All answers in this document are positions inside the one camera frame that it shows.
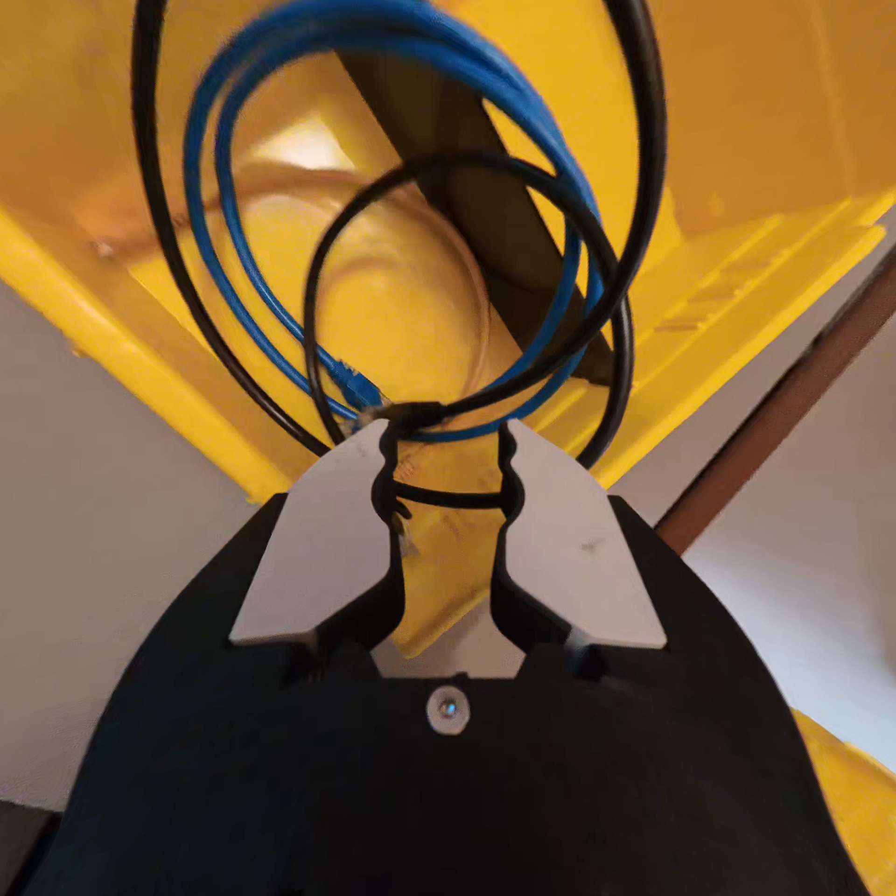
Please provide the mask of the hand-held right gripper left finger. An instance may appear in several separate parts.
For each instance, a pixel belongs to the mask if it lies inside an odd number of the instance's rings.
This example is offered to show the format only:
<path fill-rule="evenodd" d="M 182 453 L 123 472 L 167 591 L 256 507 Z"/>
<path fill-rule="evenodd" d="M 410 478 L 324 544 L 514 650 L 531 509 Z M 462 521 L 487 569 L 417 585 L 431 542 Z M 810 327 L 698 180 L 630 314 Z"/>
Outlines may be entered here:
<path fill-rule="evenodd" d="M 375 648 L 405 612 L 396 433 L 375 420 L 288 490 L 230 631 L 237 646 Z"/>

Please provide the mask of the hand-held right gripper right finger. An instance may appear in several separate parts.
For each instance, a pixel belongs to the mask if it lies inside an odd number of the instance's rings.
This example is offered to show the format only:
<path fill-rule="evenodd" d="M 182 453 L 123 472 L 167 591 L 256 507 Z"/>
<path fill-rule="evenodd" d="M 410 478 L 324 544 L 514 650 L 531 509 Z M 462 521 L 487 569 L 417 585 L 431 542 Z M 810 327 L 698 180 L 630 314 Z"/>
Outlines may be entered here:
<path fill-rule="evenodd" d="M 504 516 L 490 583 L 498 631 L 526 653 L 558 645 L 661 650 L 667 636 L 606 490 L 521 420 L 501 424 Z"/>

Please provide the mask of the yellow plastic bin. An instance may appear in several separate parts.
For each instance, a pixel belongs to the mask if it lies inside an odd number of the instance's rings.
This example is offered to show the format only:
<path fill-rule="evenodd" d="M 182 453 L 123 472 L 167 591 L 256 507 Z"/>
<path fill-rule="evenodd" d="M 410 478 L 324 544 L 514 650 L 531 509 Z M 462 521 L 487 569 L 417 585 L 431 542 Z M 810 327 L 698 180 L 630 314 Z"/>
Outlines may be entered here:
<path fill-rule="evenodd" d="M 187 270 L 253 379 L 312 437 L 315 406 L 244 331 L 190 230 L 184 132 L 211 61 L 286 2 L 167 2 L 156 90 L 161 172 Z M 638 171 L 633 95 L 603 2 L 429 2 L 521 70 L 588 180 L 621 260 Z M 635 360 L 621 429 L 593 469 L 618 481 L 880 243 L 894 206 L 894 2 L 646 2 L 665 82 L 666 178 L 629 288 Z M 162 256 L 135 150 L 135 2 L 2 2 L 2 281 L 264 504 L 316 462 L 212 353 Z M 338 58 L 312 50 L 265 76 L 234 126 L 238 169 L 279 161 L 373 179 L 401 162 Z M 218 197 L 215 134 L 200 160 L 209 236 L 262 342 L 306 373 L 295 338 L 251 286 Z M 554 165 L 534 126 L 481 99 L 509 155 Z M 607 403 L 609 326 L 571 380 L 526 424 L 575 455 Z M 499 485 L 497 436 L 408 444 L 405 484 Z M 404 561 L 393 639 L 415 656 L 484 599 L 498 511 L 409 503 L 419 553 Z"/>
<path fill-rule="evenodd" d="M 867 889 L 895 893 L 895 776 L 856 745 L 793 710 L 840 838 Z"/>

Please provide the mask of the grey desk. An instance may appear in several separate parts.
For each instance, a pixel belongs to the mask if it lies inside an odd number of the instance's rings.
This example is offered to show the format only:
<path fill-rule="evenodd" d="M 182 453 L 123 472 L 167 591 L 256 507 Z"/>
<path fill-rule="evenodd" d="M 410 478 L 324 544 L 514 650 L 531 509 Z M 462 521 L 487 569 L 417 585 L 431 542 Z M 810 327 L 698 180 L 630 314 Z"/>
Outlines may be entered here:
<path fill-rule="evenodd" d="M 2 285 L 2 799 L 59 810 L 124 667 L 252 515 Z M 686 553 L 799 711 L 894 770 L 894 320 Z"/>

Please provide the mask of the brown wooden strip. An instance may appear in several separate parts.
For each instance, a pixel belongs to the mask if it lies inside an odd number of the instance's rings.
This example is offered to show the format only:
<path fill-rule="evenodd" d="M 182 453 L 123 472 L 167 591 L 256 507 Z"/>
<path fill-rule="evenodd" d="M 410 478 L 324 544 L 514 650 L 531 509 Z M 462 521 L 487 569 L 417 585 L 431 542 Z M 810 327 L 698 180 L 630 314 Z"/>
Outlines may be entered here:
<path fill-rule="evenodd" d="M 655 524 L 676 554 L 698 541 L 894 314 L 892 248 Z"/>

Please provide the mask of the clear round plastic item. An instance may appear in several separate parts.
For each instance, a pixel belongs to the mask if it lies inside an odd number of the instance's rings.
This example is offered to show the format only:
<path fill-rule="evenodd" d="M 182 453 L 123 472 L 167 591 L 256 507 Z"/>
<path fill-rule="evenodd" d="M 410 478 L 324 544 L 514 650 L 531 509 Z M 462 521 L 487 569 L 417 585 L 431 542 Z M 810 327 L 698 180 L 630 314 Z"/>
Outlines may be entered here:
<path fill-rule="evenodd" d="M 236 196 L 261 274 L 296 320 L 320 238 L 373 176 L 255 161 Z M 491 306 L 464 241 L 413 186 L 362 211 L 323 265 L 322 347 L 391 400 L 465 397 L 486 383 Z"/>

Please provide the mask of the dark brown flat board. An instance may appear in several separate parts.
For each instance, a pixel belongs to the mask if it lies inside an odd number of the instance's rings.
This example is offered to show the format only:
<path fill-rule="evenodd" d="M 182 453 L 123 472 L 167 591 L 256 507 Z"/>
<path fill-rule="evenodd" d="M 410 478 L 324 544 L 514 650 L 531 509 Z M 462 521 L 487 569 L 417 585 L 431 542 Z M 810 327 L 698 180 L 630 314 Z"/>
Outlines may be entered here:
<path fill-rule="evenodd" d="M 507 155 L 473 89 L 412 59 L 353 50 L 338 58 L 402 161 L 462 150 Z M 532 343 L 558 285 L 562 252 L 530 193 L 508 173 L 454 169 L 425 175 L 418 186 L 458 231 L 485 281 L 493 308 L 485 385 Z"/>

